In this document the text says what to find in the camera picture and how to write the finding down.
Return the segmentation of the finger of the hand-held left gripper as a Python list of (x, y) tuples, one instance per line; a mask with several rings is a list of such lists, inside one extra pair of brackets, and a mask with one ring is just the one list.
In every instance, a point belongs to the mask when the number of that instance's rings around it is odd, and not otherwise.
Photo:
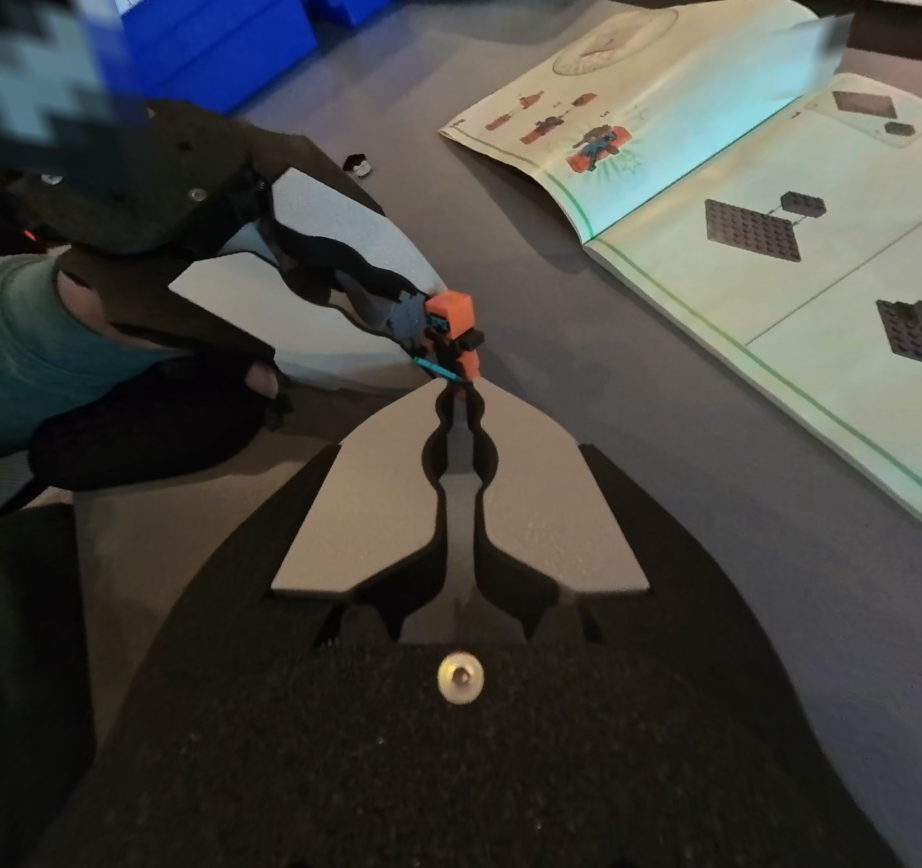
[(272, 186), (270, 249), (293, 292), (358, 321), (385, 321), (409, 299), (447, 291), (387, 217), (296, 169)]
[(169, 288), (268, 344), (292, 381), (328, 390), (415, 390), (429, 382), (399, 345), (338, 309), (299, 298), (276, 266), (253, 252), (193, 263)]

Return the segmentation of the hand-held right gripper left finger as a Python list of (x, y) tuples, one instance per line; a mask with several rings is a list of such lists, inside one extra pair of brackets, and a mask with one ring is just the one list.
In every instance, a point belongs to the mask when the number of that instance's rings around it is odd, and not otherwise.
[(441, 477), (455, 390), (432, 380), (342, 440), (271, 583), (274, 596), (374, 608), (391, 639), (441, 592)]

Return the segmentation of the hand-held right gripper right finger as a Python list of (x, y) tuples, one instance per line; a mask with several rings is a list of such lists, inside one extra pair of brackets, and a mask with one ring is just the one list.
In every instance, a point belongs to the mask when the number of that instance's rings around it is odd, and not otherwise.
[(486, 379), (467, 396), (479, 592), (527, 640), (548, 610), (640, 596), (651, 585), (578, 441)]

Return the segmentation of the orange toy brick figure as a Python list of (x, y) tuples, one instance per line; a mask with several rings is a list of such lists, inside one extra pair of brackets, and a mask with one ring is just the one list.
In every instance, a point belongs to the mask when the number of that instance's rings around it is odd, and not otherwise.
[(404, 296), (391, 309), (386, 330), (413, 358), (450, 369), (470, 386), (480, 376), (478, 350), (485, 335), (476, 326), (473, 299), (454, 290), (434, 296)]

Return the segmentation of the person's left forearm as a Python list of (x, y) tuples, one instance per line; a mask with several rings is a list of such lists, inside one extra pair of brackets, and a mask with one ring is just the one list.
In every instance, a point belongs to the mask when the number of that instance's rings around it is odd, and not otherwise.
[(1, 261), (1, 455), (28, 446), (39, 425), (98, 401), (116, 385), (184, 357), (112, 340), (78, 321), (47, 255)]

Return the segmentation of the grey desk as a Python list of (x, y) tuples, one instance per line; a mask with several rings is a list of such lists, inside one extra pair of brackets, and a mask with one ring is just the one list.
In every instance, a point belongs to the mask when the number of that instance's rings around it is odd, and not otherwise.
[(445, 142), (453, 116), (618, 10), (601, 0), (403, 3), (244, 116), (363, 181), (475, 299), (486, 378), (598, 447), (751, 604), (859, 805), (920, 866), (920, 522), (580, 247), (547, 195)]

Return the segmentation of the person's left hand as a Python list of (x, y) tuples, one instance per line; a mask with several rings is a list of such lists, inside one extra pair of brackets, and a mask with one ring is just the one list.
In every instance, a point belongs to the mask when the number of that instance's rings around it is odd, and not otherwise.
[[(56, 275), (56, 292), (63, 307), (88, 330), (122, 347), (148, 353), (178, 355), (177, 349), (163, 346), (142, 337), (119, 330), (108, 321), (98, 291), (77, 275), (59, 270)], [(244, 375), (244, 384), (256, 393), (275, 399), (280, 393), (276, 371), (262, 363), (253, 363)]]

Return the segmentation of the black mesh pad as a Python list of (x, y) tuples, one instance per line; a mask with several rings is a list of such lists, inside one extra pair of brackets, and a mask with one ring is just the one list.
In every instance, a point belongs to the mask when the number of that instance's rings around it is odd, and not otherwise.
[(261, 362), (187, 356), (157, 364), (42, 422), (26, 447), (29, 471), (41, 484), (87, 493), (211, 470), (286, 412), (287, 384), (274, 367), (275, 399), (244, 384), (253, 363)]

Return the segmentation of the open instruction booklet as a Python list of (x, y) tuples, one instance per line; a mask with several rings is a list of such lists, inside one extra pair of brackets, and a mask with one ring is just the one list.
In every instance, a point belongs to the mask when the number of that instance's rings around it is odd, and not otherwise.
[(455, 115), (587, 254), (920, 518), (920, 96), (852, 16), (624, 10)]

